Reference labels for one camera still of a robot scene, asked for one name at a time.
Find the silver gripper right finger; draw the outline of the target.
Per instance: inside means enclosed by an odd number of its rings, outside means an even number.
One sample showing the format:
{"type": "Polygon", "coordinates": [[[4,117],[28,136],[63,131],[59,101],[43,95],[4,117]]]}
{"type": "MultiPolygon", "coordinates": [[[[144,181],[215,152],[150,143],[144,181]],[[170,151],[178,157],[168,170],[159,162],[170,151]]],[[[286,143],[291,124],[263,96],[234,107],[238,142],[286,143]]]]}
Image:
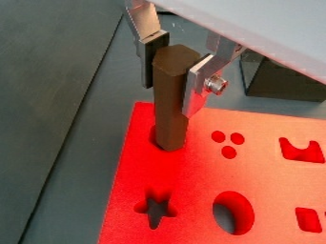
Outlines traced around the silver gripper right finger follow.
{"type": "Polygon", "coordinates": [[[211,93],[223,93],[228,85],[228,81],[222,77],[223,68],[246,50],[240,44],[212,31],[207,35],[206,47],[212,54],[207,54],[187,72],[182,107],[182,113],[187,118],[204,106],[211,93]]]}

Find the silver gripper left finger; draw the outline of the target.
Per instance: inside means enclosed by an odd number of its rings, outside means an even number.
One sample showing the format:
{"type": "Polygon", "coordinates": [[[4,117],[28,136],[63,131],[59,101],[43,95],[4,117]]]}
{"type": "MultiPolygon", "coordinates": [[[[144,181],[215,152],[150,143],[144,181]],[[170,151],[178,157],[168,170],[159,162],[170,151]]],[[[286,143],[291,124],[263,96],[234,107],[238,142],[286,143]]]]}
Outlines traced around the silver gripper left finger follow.
{"type": "Polygon", "coordinates": [[[142,62],[142,84],[148,89],[152,87],[151,62],[156,51],[168,46],[170,34],[162,30],[155,5],[147,0],[124,0],[124,16],[142,62]]]}

